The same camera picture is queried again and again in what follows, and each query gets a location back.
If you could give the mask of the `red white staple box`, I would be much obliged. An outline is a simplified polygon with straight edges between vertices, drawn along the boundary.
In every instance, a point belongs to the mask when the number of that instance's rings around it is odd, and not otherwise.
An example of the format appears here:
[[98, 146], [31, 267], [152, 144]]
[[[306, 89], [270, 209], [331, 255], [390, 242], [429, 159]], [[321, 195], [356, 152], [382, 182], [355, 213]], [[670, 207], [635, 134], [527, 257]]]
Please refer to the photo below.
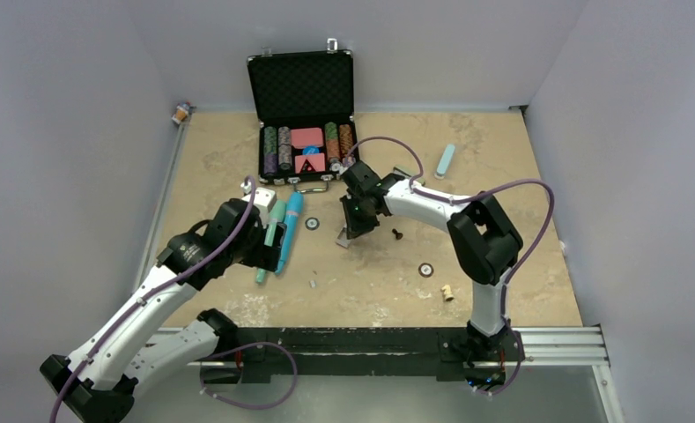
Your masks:
[[349, 248], [351, 241], [347, 238], [347, 234], [344, 229], [342, 229], [338, 234], [337, 238], [335, 239], [335, 243], [344, 249]]

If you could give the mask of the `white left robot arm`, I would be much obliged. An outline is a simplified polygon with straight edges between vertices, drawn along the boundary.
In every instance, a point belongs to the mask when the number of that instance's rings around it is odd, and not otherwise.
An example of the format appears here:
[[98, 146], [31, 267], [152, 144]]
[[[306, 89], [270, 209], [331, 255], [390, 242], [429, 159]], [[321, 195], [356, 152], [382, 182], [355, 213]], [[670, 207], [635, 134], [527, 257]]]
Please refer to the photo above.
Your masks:
[[164, 321], [227, 268], [274, 271], [283, 233], [270, 215], [279, 201], [256, 191], [220, 205], [212, 219], [172, 237], [138, 289], [96, 334], [67, 356], [53, 354], [40, 371], [57, 395], [49, 419], [67, 405], [84, 422], [120, 422], [152, 383], [190, 361], [241, 360], [238, 327], [211, 308], [176, 335], [148, 341]]

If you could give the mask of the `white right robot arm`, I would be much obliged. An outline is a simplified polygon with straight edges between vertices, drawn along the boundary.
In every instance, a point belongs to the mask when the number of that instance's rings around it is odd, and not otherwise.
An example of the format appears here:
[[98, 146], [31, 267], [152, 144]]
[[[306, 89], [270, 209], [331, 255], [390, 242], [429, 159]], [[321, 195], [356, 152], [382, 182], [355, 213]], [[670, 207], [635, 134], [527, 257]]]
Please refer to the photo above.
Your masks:
[[523, 241], [497, 199], [455, 197], [399, 174], [379, 177], [362, 161], [346, 168], [341, 178], [347, 241], [372, 232], [381, 216], [413, 219], [449, 235], [457, 262], [471, 280], [469, 349], [481, 359], [498, 352], [508, 323], [504, 284]]

